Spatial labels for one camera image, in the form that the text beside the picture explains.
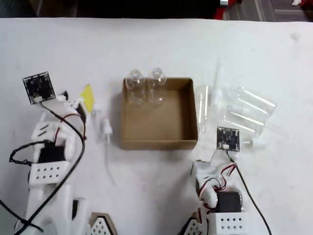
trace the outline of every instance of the clear glass bottle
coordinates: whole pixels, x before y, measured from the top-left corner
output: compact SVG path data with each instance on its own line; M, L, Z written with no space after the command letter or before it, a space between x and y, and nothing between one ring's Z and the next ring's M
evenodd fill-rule
M148 101L152 104L160 104L164 100L166 90L166 76L160 68L152 70L147 79Z
M126 78L127 99L130 104L141 105L146 99L146 79L139 70L132 70Z

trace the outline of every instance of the cable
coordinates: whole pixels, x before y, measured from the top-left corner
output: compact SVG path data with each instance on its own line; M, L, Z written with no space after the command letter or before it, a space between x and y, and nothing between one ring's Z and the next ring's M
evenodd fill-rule
M14 163L16 163L16 164L29 165L29 166L31 166L31 165L32 165L32 162L28 161L27 159L25 159L25 160L23 160L23 161L19 161L19 160L15 160L15 159L13 158L13 156L14 156L18 151L20 151L20 150L22 150L22 149L25 149L25 148L28 148L28 147L30 147L30 146L34 146L34 145L40 144L40 143L50 144L50 143L52 143L52 142L49 141L49 140L44 140L44 141L37 141L37 142L32 142L32 143L28 143L28 144L22 145L21 147L19 147L19 148L17 148L17 149L14 149L14 150L12 151L12 153L10 154L9 162L10 162L10 163L11 163L11 162L14 162Z
M59 185L55 188L55 190L47 197L47 199L38 207L38 209L30 216L30 218L28 219L28 222L32 222L34 220L34 218L39 214L39 212L46 206L46 204L54 197L54 195L60 190L60 188L63 186L63 184L65 183L65 181L70 177L70 175L72 174L72 172L75 170L75 168L77 167L77 165L79 164L84 151L85 151L85 140L84 137L82 136L82 134L68 121L66 121L63 117L61 117L60 115L56 114L54 111L52 111L51 109L47 108L46 106L44 106L41 102L40 105L48 110L50 113L52 113L56 118L62 120L63 122L65 122L67 125L70 126L70 128L72 128L77 135L79 136L81 142L82 142L82 150L76 160L76 162L74 163L74 165L71 167L71 169L68 171L68 173L66 174L66 176L64 177L64 179L59 183ZM14 235L20 235L22 232L25 231L25 229L28 227L28 225L24 225L20 230L18 230Z
M23 224L30 225L30 226L38 229L42 233L44 232L44 230L42 228L40 228L39 226L32 224L32 223L29 223L26 219L21 218L18 214L16 214L14 211L12 211L2 200L0 200L0 205L3 206L3 208L5 208L11 215L13 215L15 218L17 218Z
M253 198L252 198L252 196L251 196L251 194L250 194L250 191L249 191L249 189L248 189L248 186L246 185L246 182L245 182L245 180L244 180L244 178L243 178L243 176L242 176L242 174L241 174L241 172L240 172L240 170L239 170L239 168L238 168L237 163L230 157L230 155L228 154L227 151L226 151L226 154L227 154L229 160L230 160L232 163L235 164L236 169L237 169L237 171L238 171L238 174L239 174L239 176L240 176L240 178L241 178L241 181L243 182L244 187L245 187L245 189L246 189L246 192L247 192L249 198L251 199L251 202L253 203L254 207L256 208L256 210L258 211L260 217L262 218L262 220L263 220L263 222L264 222L266 228L268 229L268 234L269 234L269 235L272 235L272 232L271 232L271 230L270 230L270 228L269 228L269 225L268 225L268 223L267 223L267 221L266 221L264 215L262 214L261 210L258 208L258 206L256 205L255 201L253 200Z
M235 164L230 164L227 167L225 167L223 170L221 170L221 176L222 176L222 179L224 180L224 185L223 185L223 187L220 188L220 190L226 189L227 181L226 181L225 177L223 176L223 173L224 173L224 171L226 171L227 169L229 169L231 167L233 167L233 168L230 170L230 172L228 174L228 176L229 176L233 172Z
M68 114L68 115L65 115L63 116L63 118L67 118L69 116L79 116L82 120L82 116L80 114ZM83 121L83 125L84 125L84 133L83 133L83 136L84 136L84 139L86 140L86 124L84 123ZM54 142L56 143L57 141L57 137L58 137L58 134L59 134L59 131L60 131L60 128L57 129L57 131L55 132L55 136L54 136Z

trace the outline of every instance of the black wire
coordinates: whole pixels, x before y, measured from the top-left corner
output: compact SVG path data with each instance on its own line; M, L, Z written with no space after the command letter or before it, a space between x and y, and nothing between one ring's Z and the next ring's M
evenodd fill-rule
M217 179L217 178L215 178L215 177L211 177L210 179L208 179L208 182L210 181L210 180L216 180L217 181L217 183L219 183L219 188L221 188L222 186L221 186L221 183L220 183L220 181Z
M34 145L40 144L40 143L49 144L49 143L53 143L53 142L51 142L51 141L49 141L49 140L44 140L44 141L37 141L37 142L32 142L32 143L28 143L28 144L22 145L21 147L19 147L19 148L17 148L17 149L14 149L14 150L12 151L12 153L10 154L9 162L14 162L14 163L16 163L16 164L22 164L22 165L29 165L29 166L31 166L31 165L32 165L32 162L30 162L30 161L28 161L28 160L26 160L26 159L23 160L23 161L15 160L15 159L13 158L13 156L14 156L18 151L20 151L20 150L22 150L22 149L25 149L25 148L28 148L28 147L30 147L30 146L34 146Z
M258 208L258 206L256 205L255 201L253 200L253 198L252 198L252 196L251 196L251 194L250 194L250 191L249 191L249 189L248 189L248 186L246 185L246 182L245 182L245 180L244 180L244 178L243 178L243 176L242 176L242 174L241 174L241 172L240 172L240 170L239 170L239 168L238 168L237 163L230 157L230 155L228 154L227 151L226 151L226 154L227 154L229 160L230 160L232 163L235 164L236 169L237 169L237 171L238 171L238 174L239 174L239 176L240 176L240 178L241 178L241 181L243 182L243 184L244 184L244 186L245 186L246 192L247 192L249 198L251 199L251 202L253 203L254 207L256 208L256 210L258 211L258 213L260 214L260 216L261 216L261 218L263 219L263 222L264 222L266 228L268 229L268 234L269 234L269 235L272 235L272 232L271 232L271 230L270 230L270 228L269 228L269 225L268 225L268 223L267 223L267 221L266 221L264 215L262 214L261 210Z
M60 115L56 114L55 112L53 112L51 109L47 108L46 106L44 106L41 102L40 105L44 108L47 109L50 113L52 113L56 118L60 119L61 121L65 122L67 125L70 126L70 128L72 128L79 136L81 142L82 142L82 150L76 160L76 162L74 163L74 165L72 166L72 168L68 171L68 173L66 174L66 176L64 177L64 179L60 182L60 184L55 188L55 190L47 197L47 199L38 207L38 209L30 216L30 218L28 219L28 222L31 222L34 220L34 218L39 214L39 212L46 206L46 204L54 197L54 195L60 190L60 188L63 186L63 184L65 183L65 181L70 177L70 175L72 174L72 172L75 170L75 168L77 167L78 163L80 162L84 151L85 151L85 140L83 135L68 121L66 121L63 117L61 117ZM28 225L24 225L20 230L18 230L14 235L19 235L22 232L25 231L25 229L28 227Z
M19 161L19 160L16 160L14 159L14 155L21 151L22 149L25 149L25 148L28 148L30 146L34 146L36 144L40 144L40 143L44 143L44 144L47 144L47 143L52 143L51 141L49 140L44 140L44 141L37 141L37 142L32 142L32 143L28 143L28 144L24 144L22 145L21 147L17 148L17 149L14 149L12 151L12 153L10 154L10 158L9 158L9 162L13 162L15 164L21 164L21 165L28 165L28 166L31 166L32 165L32 162L28 161L27 159L23 160L23 161ZM34 225L30 222L28 222L27 220L21 218L19 215L17 215L15 212L13 212L2 200L0 200L0 205L3 206L3 208L5 208L11 215L13 215L14 217L16 217L18 220L20 220L23 224L25 225L30 225L38 230L40 230L42 233L44 232L44 230L42 228L40 228L39 226L37 225Z
M2 200L0 200L0 205L3 206L3 208L5 208L11 215L13 215L15 218L20 220L23 224L29 224L30 226L38 229L40 232L42 232L42 233L44 232L44 230L42 228L40 228L39 226L32 224L32 223L29 223L26 219L23 219L18 214L16 214L14 211L12 211Z

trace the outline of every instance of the white 3d-printed part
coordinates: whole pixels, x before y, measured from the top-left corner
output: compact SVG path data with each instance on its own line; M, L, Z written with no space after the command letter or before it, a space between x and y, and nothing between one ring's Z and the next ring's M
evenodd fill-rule
M91 235L111 235L108 225L103 218L97 218L96 222L93 224L91 230Z
M211 213L209 215L210 235L247 234L247 213Z
M199 223L196 219L190 220L184 235L198 235L200 232Z
M65 177L68 167L68 161L32 164L29 185L57 184Z

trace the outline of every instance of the brown cardboard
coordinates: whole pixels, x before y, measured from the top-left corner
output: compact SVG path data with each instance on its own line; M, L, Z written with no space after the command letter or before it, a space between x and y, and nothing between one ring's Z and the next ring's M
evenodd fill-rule
M122 148L193 149L198 141L195 95L191 78L168 78L160 105L127 101L123 82Z

